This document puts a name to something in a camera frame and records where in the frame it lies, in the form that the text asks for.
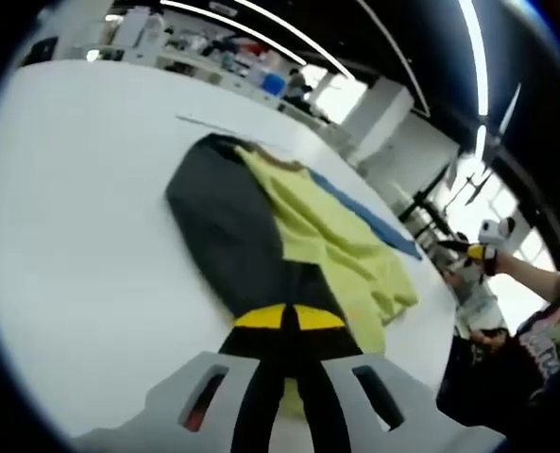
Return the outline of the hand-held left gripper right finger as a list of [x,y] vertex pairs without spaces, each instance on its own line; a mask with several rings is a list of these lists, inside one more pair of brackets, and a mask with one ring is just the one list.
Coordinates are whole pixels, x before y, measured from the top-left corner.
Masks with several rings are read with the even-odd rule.
[[366,354],[336,314],[295,305],[297,351],[315,368],[302,394],[313,434],[329,452],[497,452],[504,438],[490,428],[449,418],[433,392],[393,362]]

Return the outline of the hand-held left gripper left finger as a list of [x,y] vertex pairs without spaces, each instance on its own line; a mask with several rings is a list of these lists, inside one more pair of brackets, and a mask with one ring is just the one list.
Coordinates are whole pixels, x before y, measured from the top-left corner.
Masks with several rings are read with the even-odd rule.
[[217,352],[201,352],[146,394],[116,428],[75,437],[77,452],[265,452],[284,394],[285,305],[240,316]]

